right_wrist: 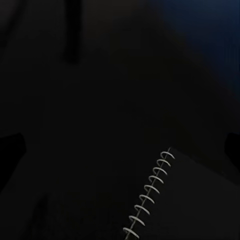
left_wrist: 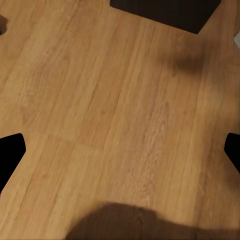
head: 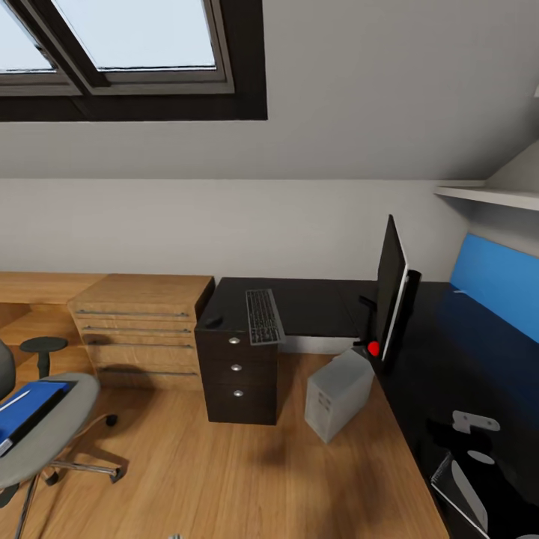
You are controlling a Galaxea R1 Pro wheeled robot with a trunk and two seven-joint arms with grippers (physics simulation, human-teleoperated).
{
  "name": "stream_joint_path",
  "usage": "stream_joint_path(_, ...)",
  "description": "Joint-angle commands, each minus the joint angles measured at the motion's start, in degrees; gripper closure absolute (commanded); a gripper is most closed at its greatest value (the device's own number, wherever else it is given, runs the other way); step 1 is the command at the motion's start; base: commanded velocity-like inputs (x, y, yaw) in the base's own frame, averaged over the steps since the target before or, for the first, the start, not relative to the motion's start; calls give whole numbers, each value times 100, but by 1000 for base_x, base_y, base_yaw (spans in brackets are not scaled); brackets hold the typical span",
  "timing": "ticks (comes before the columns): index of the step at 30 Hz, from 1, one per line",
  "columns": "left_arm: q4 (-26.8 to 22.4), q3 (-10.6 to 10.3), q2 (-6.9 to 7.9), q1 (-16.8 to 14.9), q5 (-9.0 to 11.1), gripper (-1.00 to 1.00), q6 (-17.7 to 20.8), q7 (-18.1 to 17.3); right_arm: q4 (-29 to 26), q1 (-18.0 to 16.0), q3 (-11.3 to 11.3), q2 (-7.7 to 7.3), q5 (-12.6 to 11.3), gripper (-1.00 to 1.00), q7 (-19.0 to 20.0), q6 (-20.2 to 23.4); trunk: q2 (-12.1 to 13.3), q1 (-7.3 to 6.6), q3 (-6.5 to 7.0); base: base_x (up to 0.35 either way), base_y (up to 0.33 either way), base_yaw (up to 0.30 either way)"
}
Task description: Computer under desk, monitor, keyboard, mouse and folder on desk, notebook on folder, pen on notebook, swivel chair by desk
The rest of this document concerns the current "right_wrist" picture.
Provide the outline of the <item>notebook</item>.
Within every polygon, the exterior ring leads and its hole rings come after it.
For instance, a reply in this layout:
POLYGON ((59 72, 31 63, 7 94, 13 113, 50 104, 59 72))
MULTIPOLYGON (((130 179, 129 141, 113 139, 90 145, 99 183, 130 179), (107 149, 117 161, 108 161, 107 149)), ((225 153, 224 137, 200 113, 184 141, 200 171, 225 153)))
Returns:
POLYGON ((125 240, 240 240, 240 187, 173 147, 160 156, 125 240))

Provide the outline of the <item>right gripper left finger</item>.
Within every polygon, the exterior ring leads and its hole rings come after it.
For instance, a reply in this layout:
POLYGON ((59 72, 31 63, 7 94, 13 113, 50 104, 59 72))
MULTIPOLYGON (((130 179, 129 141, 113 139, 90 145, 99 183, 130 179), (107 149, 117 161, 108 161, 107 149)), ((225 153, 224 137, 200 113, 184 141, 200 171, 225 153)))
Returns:
POLYGON ((0 138, 0 193, 26 153, 23 134, 0 138))

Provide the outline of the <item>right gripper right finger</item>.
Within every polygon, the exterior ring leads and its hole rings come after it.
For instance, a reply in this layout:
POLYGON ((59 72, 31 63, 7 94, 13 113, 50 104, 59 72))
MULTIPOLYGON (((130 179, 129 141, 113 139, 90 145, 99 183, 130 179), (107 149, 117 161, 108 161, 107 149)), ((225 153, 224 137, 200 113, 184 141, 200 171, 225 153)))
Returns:
POLYGON ((240 173, 240 135, 229 133, 226 138, 224 150, 240 173))

